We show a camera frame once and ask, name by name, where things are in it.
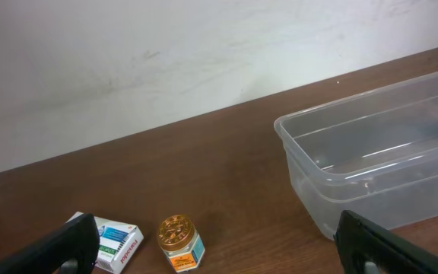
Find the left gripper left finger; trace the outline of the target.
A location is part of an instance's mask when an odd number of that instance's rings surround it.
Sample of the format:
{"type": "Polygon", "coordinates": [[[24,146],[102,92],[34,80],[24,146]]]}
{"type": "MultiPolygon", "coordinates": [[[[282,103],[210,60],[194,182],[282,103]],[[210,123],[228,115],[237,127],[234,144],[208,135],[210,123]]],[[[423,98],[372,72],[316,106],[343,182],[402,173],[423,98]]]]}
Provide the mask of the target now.
{"type": "Polygon", "coordinates": [[[0,274],[90,274],[100,248],[94,216],[84,213],[0,261],[0,274]]]}

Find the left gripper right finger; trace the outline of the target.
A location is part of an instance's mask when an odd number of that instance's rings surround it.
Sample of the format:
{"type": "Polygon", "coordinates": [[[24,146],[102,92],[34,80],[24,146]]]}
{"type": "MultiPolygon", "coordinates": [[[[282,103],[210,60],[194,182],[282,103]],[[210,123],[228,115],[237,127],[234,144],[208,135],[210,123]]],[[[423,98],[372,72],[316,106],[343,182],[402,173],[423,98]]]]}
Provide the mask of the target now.
{"type": "Polygon", "coordinates": [[[341,213],[334,240],[346,273],[438,273],[438,256],[351,210],[341,213]]]}

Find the white Panadol box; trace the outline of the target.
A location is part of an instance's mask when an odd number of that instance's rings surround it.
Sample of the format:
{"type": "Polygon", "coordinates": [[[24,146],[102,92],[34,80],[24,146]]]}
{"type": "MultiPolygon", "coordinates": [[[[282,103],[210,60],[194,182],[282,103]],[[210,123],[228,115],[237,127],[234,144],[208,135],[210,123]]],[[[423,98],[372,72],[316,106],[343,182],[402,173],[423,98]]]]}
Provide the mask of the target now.
{"type": "Polygon", "coordinates": [[[96,267],[120,274],[144,240],[137,225],[112,221],[95,216],[100,246],[96,267]]]}

